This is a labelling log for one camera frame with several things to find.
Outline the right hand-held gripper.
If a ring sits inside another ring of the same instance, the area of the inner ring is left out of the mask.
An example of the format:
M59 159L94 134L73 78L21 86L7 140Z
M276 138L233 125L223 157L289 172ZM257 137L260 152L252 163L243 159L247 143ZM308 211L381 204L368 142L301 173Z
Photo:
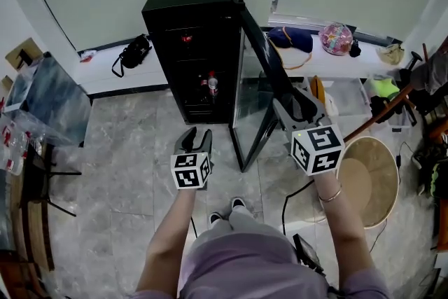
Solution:
M327 117L321 101L306 90L293 88L294 117L278 99L272 100L272 106L286 133L288 142L285 147L298 168L308 176L339 168L344 140L339 127Z

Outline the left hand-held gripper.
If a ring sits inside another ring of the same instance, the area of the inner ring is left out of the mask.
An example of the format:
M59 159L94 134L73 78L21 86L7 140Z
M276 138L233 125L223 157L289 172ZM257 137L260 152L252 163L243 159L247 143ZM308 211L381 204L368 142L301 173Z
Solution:
M192 127L184 132L174 144L174 154L171 156L171 175L178 190L206 190L212 174L211 148L213 134L207 130L202 142L193 151L197 128Z

